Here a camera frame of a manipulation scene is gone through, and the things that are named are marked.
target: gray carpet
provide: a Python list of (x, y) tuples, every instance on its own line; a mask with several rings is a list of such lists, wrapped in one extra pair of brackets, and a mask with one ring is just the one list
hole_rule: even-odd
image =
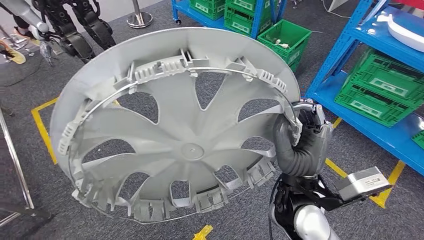
[[(337, 13), (349, 16), (356, 1), (348, 1), (337, 9)], [(314, 32), (303, 54), (300, 67), (296, 72), (302, 94), (315, 76), (329, 50), (343, 29), (346, 18), (339, 18), (325, 12), (320, 1), (305, 1), (298, 9), (288, 3), (285, 18)], [(146, 29), (131, 29), (121, 17), (110, 23), (114, 39), (120, 43), (129, 38), (161, 29), (178, 27), (172, 20), (171, 5), (168, 0), (146, 8), (154, 16), (154, 23)], [(180, 16), (181, 27), (198, 26), (193, 20)], [(346, 65), (349, 70), (361, 55), (360, 47)], [(10, 85), (33, 73), (22, 82), (0, 89), (3, 103), (15, 111), (15, 117), (6, 121), (20, 159), (23, 172), (29, 185), (34, 204), (55, 214), (50, 222), (41, 218), (21, 216), (0, 231), (1, 239), (192, 239), (204, 225), (210, 224), (214, 230), (208, 235), (210, 240), (227, 239), (268, 239), (268, 199), (272, 181), (261, 187), (249, 190), (234, 198), (225, 207), (205, 214), (197, 214), (166, 223), (140, 225), (138, 223), (110, 219), (93, 209), (88, 209), (71, 197), (70, 180), (57, 165), (53, 165), (47, 149), (31, 116), (31, 109), (57, 97), (71, 76), (83, 65), (78, 59), (59, 55), (56, 68), (50, 68), (39, 53), (27, 57), (24, 65), (0, 65), (0, 85)], [(199, 92), (206, 99), (215, 85), (206, 86)], [(136, 100), (122, 99), (127, 107), (137, 105)], [(53, 107), (43, 109), (40, 114), (46, 126), (50, 121)], [(138, 111), (155, 111), (154, 104), (144, 105)], [(255, 106), (247, 110), (255, 111)], [(332, 121), (336, 117), (328, 113)], [(122, 151), (131, 151), (129, 146), (111, 143), (109, 147), (121, 146)], [(371, 140), (342, 122), (334, 131), (329, 156), (345, 172), (377, 166), (386, 177), (390, 175), (397, 159), (381, 149)], [(6, 154), (0, 154), (2, 191), (0, 198), (13, 203), (21, 203), (19, 186), (13, 176), (13, 166)], [(331, 186), (340, 177), (329, 167), (323, 174)], [(132, 185), (139, 183), (139, 176)], [(422, 239), (424, 234), (424, 178), (414, 170), (405, 167), (396, 186), (390, 194), (386, 209), (367, 200), (340, 208), (327, 214), (330, 224), (342, 239)], [(283, 233), (274, 229), (275, 239), (285, 239)]]

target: hubcap center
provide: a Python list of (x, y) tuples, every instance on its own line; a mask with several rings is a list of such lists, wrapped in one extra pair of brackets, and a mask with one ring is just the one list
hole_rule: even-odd
[(187, 160), (197, 160), (203, 156), (205, 151), (197, 144), (186, 143), (182, 146), (181, 153)]

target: blue metal shelf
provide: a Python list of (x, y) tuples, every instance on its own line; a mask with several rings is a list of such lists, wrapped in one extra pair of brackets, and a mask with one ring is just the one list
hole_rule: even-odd
[[(196, 20), (201, 25), (209, 27), (209, 28), (216, 28), (216, 29), (230, 29), (224, 27), (224, 16), (218, 18), (217, 20), (212, 20), (205, 15), (202, 15), (201, 13), (197, 12), (194, 9), (190, 8), (190, 0), (171, 0), (172, 3), (172, 15), (173, 20), (178, 21), (178, 11), (182, 12), (183, 14), (187, 15), (187, 17)], [(259, 25), (261, 22), (261, 16), (262, 16), (262, 6), (264, 5), (264, 1), (269, 1), (271, 9), (274, 9), (274, 1), (273, 0), (256, 0), (256, 6), (254, 9), (254, 17), (253, 17), (253, 24), (252, 24), (252, 31), (250, 34), (250, 37), (253, 39), (256, 39), (259, 32)], [(278, 22), (283, 17), (283, 12), (286, 7), (287, 0), (282, 0), (280, 3), (280, 7), (278, 9), (277, 15), (275, 15), (275, 12), (272, 13), (271, 19), (273, 23)]]
[(410, 114), (393, 127), (386, 127), (335, 103), (334, 98), (346, 77), (347, 73), (343, 71), (329, 77), (310, 97), (424, 175), (424, 149), (411, 139), (413, 135), (424, 130), (424, 119), (416, 114)]
[[(215, 28), (215, 29), (225, 29), (224, 27), (224, 17), (220, 17), (217, 20), (212, 20), (205, 15), (198, 13), (196, 10), (190, 8), (189, 0), (176, 1), (172, 0), (172, 8), (182, 12), (191, 19), (196, 20), (198, 23), (205, 27)], [(174, 13), (173, 20), (178, 20), (178, 13)]]
[(312, 98), (341, 117), (382, 148), (404, 161), (424, 175), (424, 149), (411, 137), (424, 130), (424, 118), (412, 113), (395, 124), (386, 127), (334, 102), (347, 74), (341, 71), (359, 43), (375, 48), (421, 72), (424, 72), (424, 53), (396, 40), (388, 30), (388, 16), (404, 28), (424, 36), (424, 20), (388, 6), (380, 0), (362, 25), (359, 22), (367, 13), (372, 0), (360, 0), (350, 20), (310, 84), (306, 97)]
[(392, 37), (387, 24), (389, 14), (393, 15), (397, 24), (424, 36), (424, 19), (391, 6), (386, 7), (362, 26), (355, 28), (351, 33), (352, 36), (364, 44), (424, 72), (424, 52), (412, 49)]

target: green storage bin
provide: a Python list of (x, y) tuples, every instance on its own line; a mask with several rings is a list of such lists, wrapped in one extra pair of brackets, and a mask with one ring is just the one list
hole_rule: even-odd
[(225, 0), (190, 0), (190, 8), (212, 20), (217, 20), (224, 15)]
[(298, 66), (299, 66), (299, 63), (301, 62), (301, 56), (299, 56), (298, 58), (296, 58), (296, 60), (294, 60), (290, 65), (289, 65), (289, 67), (290, 67), (290, 69), (291, 69), (291, 71), (293, 72), (293, 73), (295, 73), (296, 72), (296, 69), (298, 68)]
[(343, 86), (334, 101), (386, 127), (392, 127), (415, 110), (351, 82)]
[(409, 107), (424, 102), (424, 74), (374, 49), (365, 52), (347, 81)]
[[(250, 36), (252, 33), (253, 16), (249, 16), (229, 6), (225, 6), (224, 26), (239, 34)], [(260, 20), (259, 33), (272, 25), (271, 14), (263, 14)]]
[[(274, 1), (274, 7), (277, 8), (278, 0)], [(256, 0), (226, 0), (225, 5), (228, 7), (247, 14), (251, 17), (255, 15)], [(262, 14), (271, 15), (270, 1), (264, 0), (262, 6)]]
[[(276, 52), (288, 65), (291, 65), (299, 56), (302, 56), (312, 31), (302, 26), (280, 20), (270, 29), (257, 37), (257, 40)], [(288, 48), (276, 45), (288, 44)]]
[(416, 142), (416, 144), (418, 144), (422, 149), (424, 149), (424, 130), (413, 136), (412, 140)]

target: shoe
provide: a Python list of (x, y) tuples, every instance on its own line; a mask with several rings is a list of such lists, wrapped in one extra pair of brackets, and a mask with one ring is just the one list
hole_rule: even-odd
[(18, 27), (15, 26), (13, 32), (16, 35), (19, 35), (25, 39), (27, 39), (29, 42), (31, 42), (32, 44), (34, 44), (35, 46), (39, 47), (40, 46), (40, 40), (36, 39), (33, 35), (33, 33), (31, 31), (27, 31), (25, 34), (22, 34), (19, 30)]
[(8, 59), (14, 61), (17, 64), (23, 64), (27, 61), (22, 53), (11, 48), (3, 40), (0, 40), (0, 53), (6, 55)]

